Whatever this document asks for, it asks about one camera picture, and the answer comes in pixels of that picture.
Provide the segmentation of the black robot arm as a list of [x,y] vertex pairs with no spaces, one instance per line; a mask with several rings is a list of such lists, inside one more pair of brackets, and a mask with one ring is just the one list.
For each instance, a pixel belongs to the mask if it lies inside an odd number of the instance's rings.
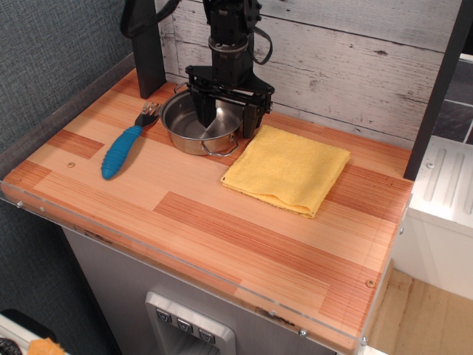
[[270,37],[256,24],[262,20],[257,1],[204,1],[211,34],[208,46],[210,66],[188,66],[188,91],[194,102],[197,119],[209,127],[217,118],[217,102],[242,107],[243,138],[252,138],[264,114],[269,113],[275,89],[258,78],[253,65],[266,64],[273,52],[269,45],[261,61],[254,55],[254,36]]

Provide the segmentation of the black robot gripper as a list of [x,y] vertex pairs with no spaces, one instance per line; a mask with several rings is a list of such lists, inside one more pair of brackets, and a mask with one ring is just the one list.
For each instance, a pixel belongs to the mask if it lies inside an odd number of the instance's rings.
[[274,88],[253,72],[251,49],[238,53],[212,52],[212,65],[189,65],[188,88],[198,121],[209,127],[217,116],[216,101],[233,101],[243,107],[244,139],[253,137],[262,117],[272,109]]

